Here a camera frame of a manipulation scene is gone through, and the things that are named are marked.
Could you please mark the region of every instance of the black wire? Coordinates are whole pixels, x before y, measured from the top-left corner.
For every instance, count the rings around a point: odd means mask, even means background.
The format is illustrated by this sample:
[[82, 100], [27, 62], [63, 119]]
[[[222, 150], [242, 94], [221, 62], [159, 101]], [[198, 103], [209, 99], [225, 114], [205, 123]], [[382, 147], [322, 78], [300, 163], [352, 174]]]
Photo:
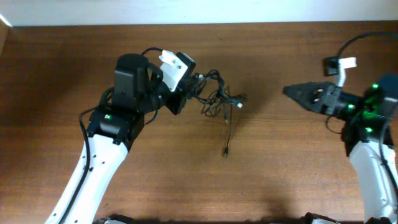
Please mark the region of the black wire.
[[[208, 80], [215, 80], [218, 82], [218, 89], [212, 91], [209, 94], [208, 98], [201, 98], [199, 95], [202, 90], [206, 87]], [[228, 155], [229, 152], [229, 143], [232, 137], [232, 106], [238, 105], [238, 103], [243, 103], [246, 100], [246, 97], [243, 95], [231, 96], [229, 94], [229, 87], [224, 87], [224, 80], [221, 77], [219, 71], [212, 69], [206, 75], [203, 75], [202, 79], [199, 78], [198, 84], [193, 88], [192, 95], [196, 98], [201, 104], [203, 104], [203, 108], [201, 110], [201, 114], [204, 114], [207, 117], [215, 118], [221, 111], [224, 113], [224, 119], [229, 121], [229, 135], [228, 141], [226, 143], [226, 147], [224, 149], [224, 156]], [[228, 118], [227, 113], [227, 105], [230, 105], [230, 114]]]
[[[146, 49], [145, 51], [143, 51], [141, 53], [141, 56], [144, 56], [146, 53], [148, 53], [151, 50], [156, 50], [158, 52], [162, 52], [163, 51], [163, 49], [158, 48], [158, 47], [150, 47], [150, 48]], [[158, 112], [159, 112], [159, 110], [156, 110], [155, 115], [153, 116], [153, 118], [150, 119], [148, 122], [146, 122], [145, 125], [151, 124], [151, 122], [153, 122], [156, 119]]]
[[158, 47], [150, 47], [150, 48], [146, 49], [145, 51], [143, 51], [143, 52], [141, 53], [141, 56], [144, 56], [146, 53], [148, 53], [148, 51], [151, 51], [151, 50], [156, 50], [156, 51], [159, 51], [159, 52], [162, 52], [162, 51], [163, 51], [163, 49], [158, 48]]
[[389, 178], [391, 180], [392, 187], [394, 188], [394, 192], [396, 194], [396, 200], [398, 202], [398, 185], [397, 185], [397, 182], [396, 182], [394, 176], [392, 175], [391, 168], [388, 165], [388, 161], [384, 157], [384, 152], [382, 150], [382, 146], [384, 144], [384, 135], [386, 133], [386, 130], [388, 128], [389, 123], [392, 121], [392, 117], [394, 115], [395, 110], [397, 109], [397, 105], [398, 104], [395, 105], [394, 109], [392, 110], [391, 115], [389, 117], [387, 117], [386, 122], [384, 122], [384, 124], [383, 124], [383, 126], [381, 128], [380, 139], [379, 139], [379, 153], [380, 153], [381, 163], [383, 164], [383, 166], [387, 170], [387, 174], [388, 174], [388, 176], [389, 176]]
[[331, 132], [333, 132], [333, 133], [335, 133], [335, 134], [341, 134], [342, 132], [337, 132], [337, 131], [334, 131], [334, 130], [330, 129], [330, 127], [329, 127], [329, 120], [330, 120], [330, 118], [332, 118], [332, 117], [334, 117], [334, 116], [331, 115], [331, 116], [329, 116], [329, 117], [325, 120], [325, 126], [326, 126], [326, 128], [327, 128], [329, 131], [331, 131]]
[[359, 39], [363, 39], [363, 38], [367, 38], [367, 37], [392, 37], [395, 39], [398, 39], [398, 34], [393, 33], [393, 32], [368, 32], [365, 34], [361, 34], [358, 35], [354, 38], [352, 38], [351, 40], [347, 41], [343, 46], [340, 47], [339, 51], [337, 52], [337, 60], [341, 58], [341, 56], [343, 55], [343, 51], [345, 48], [347, 48], [350, 44], [352, 44], [353, 42], [359, 40]]
[[148, 122], [146, 122], [145, 125], [151, 124], [151, 122], [153, 122], [156, 119], [158, 112], [159, 112], [159, 110], [156, 110], [156, 112], [155, 112], [154, 116], [152, 117], [152, 119], [150, 119]]
[[354, 122], [359, 118], [359, 116], [361, 116], [363, 113], [365, 112], [365, 109], [361, 109], [359, 110], [349, 121], [348, 126], [352, 126], [354, 124]]
[[[108, 102], [111, 99], [111, 97], [112, 97], [112, 92], [113, 91], [114, 91], [113, 87], [105, 90], [105, 92], [101, 96], [101, 100], [100, 100], [99, 104], [103, 105], [104, 103]], [[85, 125], [83, 123], [83, 116], [85, 114], [97, 109], [97, 108], [98, 108], [98, 106], [95, 106], [95, 107], [93, 107], [91, 109], [88, 109], [88, 110], [85, 110], [85, 111], [83, 111], [83, 112], [81, 112], [79, 114], [79, 124], [80, 124], [80, 128], [81, 128], [81, 131], [83, 133], [84, 140], [85, 140], [87, 160], [86, 160], [86, 165], [84, 166], [83, 175], [80, 178], [79, 184], [77, 185], [77, 187], [75, 189], [75, 192], [73, 193], [72, 198], [70, 199], [70, 202], [68, 204], [68, 207], [65, 210], [65, 212], [63, 213], [59, 224], [64, 223], [65, 220], [67, 219], [67, 216], [68, 216], [70, 210], [72, 209], [73, 204], [75, 203], [76, 197], [77, 197], [77, 195], [78, 195], [78, 193], [79, 193], [79, 191], [81, 189], [81, 186], [83, 185], [83, 183], [84, 183], [84, 181], [86, 179], [87, 173], [88, 173], [88, 171], [90, 169], [90, 145], [88, 144], [88, 137], [87, 137], [87, 132], [86, 132]]]
[[75, 190], [75, 192], [73, 193], [72, 198], [70, 199], [69, 205], [68, 205], [67, 209], [65, 210], [65, 212], [63, 213], [62, 218], [61, 218], [59, 224], [64, 223], [65, 220], [67, 219], [67, 216], [68, 216], [68, 214], [69, 214], [69, 212], [70, 212], [70, 209], [72, 208], [73, 204], [75, 203], [76, 197], [77, 197], [77, 195], [78, 195], [78, 193], [79, 193], [79, 191], [80, 191], [80, 189], [81, 189], [81, 186], [83, 185], [83, 183], [84, 183], [84, 181], [85, 181], [85, 179], [86, 179], [88, 170], [89, 170], [89, 168], [90, 168], [90, 145], [88, 144], [87, 132], [86, 132], [85, 125], [84, 125], [84, 123], [83, 123], [83, 116], [84, 116], [85, 114], [89, 113], [90, 111], [95, 110], [95, 109], [97, 109], [97, 106], [94, 107], [94, 108], [85, 110], [85, 111], [81, 112], [80, 115], [79, 115], [80, 128], [81, 128], [81, 131], [82, 131], [82, 133], [83, 133], [83, 137], [84, 137], [84, 139], [85, 139], [85, 145], [86, 145], [86, 158], [87, 158], [87, 160], [86, 160], [86, 165], [85, 165], [85, 167], [84, 167], [83, 175], [82, 175], [82, 177], [80, 178], [79, 184], [77, 185], [76, 190]]
[[228, 140], [226, 142], [226, 147], [224, 149], [224, 157], [228, 156], [229, 153], [229, 143], [231, 142], [231, 137], [232, 137], [232, 105], [229, 105], [229, 135], [228, 135]]

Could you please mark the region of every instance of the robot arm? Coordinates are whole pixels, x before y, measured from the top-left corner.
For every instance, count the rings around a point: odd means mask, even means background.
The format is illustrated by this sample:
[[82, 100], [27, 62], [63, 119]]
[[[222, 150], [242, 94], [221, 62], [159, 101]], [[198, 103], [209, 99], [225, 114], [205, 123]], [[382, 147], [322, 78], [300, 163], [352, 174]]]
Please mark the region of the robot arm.
[[351, 67], [355, 67], [355, 58], [340, 59], [336, 84], [301, 83], [286, 86], [284, 94], [306, 110], [346, 121], [341, 138], [358, 175], [365, 221], [387, 218], [397, 223], [398, 176], [388, 122], [397, 108], [398, 76], [384, 75], [363, 97], [354, 96], [341, 89], [344, 69]]
[[[387, 145], [382, 146], [384, 157], [398, 180], [395, 166], [395, 152]], [[381, 165], [378, 142], [358, 142], [349, 154], [359, 181], [361, 196], [365, 206], [365, 220], [386, 217], [391, 223], [397, 222], [397, 196], [386, 168]]]
[[[114, 144], [112, 138], [95, 134], [92, 138], [88, 138], [88, 142], [91, 151], [89, 172], [72, 208], [65, 217], [65, 223], [93, 222], [95, 213], [112, 176], [127, 156], [126, 146], [124, 144]], [[86, 146], [84, 145], [76, 169], [63, 191], [57, 206], [55, 206], [45, 223], [60, 223], [83, 175], [86, 160]]]
[[[162, 52], [160, 68], [144, 54]], [[191, 76], [195, 62], [185, 53], [174, 54], [149, 48], [142, 54], [126, 54], [118, 59], [114, 87], [106, 90], [93, 108], [87, 130], [80, 119], [85, 144], [75, 171], [58, 204], [45, 223], [92, 223], [112, 176], [126, 158], [134, 140], [146, 124], [144, 115], [166, 106], [174, 115], [190, 98], [199, 98], [202, 76]], [[217, 80], [224, 84], [218, 74]], [[242, 106], [244, 98], [226, 96], [222, 87], [218, 102]], [[205, 106], [206, 99], [199, 98]]]

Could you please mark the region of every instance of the white bracket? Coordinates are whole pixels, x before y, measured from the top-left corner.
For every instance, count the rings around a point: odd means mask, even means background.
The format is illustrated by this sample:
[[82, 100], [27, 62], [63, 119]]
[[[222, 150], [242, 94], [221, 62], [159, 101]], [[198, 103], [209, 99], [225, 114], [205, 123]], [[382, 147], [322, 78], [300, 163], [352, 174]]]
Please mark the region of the white bracket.
[[[387, 145], [382, 145], [382, 150], [392, 176], [397, 181], [396, 154]], [[365, 223], [372, 217], [387, 217], [391, 223], [396, 224], [397, 197], [392, 180], [382, 165], [379, 143], [359, 141], [349, 154], [349, 160], [358, 175], [365, 207]]]
[[168, 50], [163, 50], [159, 58], [163, 62], [162, 66], [160, 66], [160, 69], [163, 71], [163, 82], [166, 83], [169, 90], [173, 92], [188, 70], [188, 66], [173, 52], [169, 52]]
[[343, 87], [344, 82], [346, 81], [346, 69], [347, 68], [355, 68], [356, 67], [356, 58], [343, 58], [339, 59], [339, 72], [335, 76], [335, 83], [338, 87]]

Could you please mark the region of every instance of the white wall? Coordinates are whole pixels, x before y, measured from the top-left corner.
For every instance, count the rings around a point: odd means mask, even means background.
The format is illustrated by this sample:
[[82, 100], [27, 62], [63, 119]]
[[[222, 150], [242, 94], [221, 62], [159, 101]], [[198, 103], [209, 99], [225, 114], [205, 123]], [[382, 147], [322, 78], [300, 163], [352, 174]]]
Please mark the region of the white wall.
[[2, 0], [14, 26], [398, 20], [398, 0]]

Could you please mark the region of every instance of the wooden table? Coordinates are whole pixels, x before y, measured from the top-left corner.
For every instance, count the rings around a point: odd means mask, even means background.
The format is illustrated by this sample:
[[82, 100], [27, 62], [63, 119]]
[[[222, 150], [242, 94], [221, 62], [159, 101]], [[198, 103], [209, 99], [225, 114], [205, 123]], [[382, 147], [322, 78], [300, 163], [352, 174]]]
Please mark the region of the wooden table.
[[[148, 47], [186, 52], [201, 73], [218, 69], [232, 94], [246, 92], [249, 101], [235, 110], [227, 159], [221, 156], [228, 131], [222, 118], [201, 115], [196, 100], [178, 116], [162, 108], [116, 172], [96, 218], [272, 221], [314, 212], [362, 220], [358, 180], [340, 136], [325, 128], [325, 116], [303, 110], [282, 88], [330, 80], [323, 77], [324, 57], [357, 34], [397, 32], [397, 25], [12, 28], [0, 58], [1, 223], [47, 219], [81, 152], [78, 114], [113, 85], [120, 55]], [[358, 68], [347, 71], [344, 90], [361, 95], [383, 73], [398, 72], [397, 49], [384, 38], [351, 46], [345, 55], [357, 57]], [[149, 55], [160, 65], [156, 53]], [[398, 125], [392, 125], [397, 141]]]

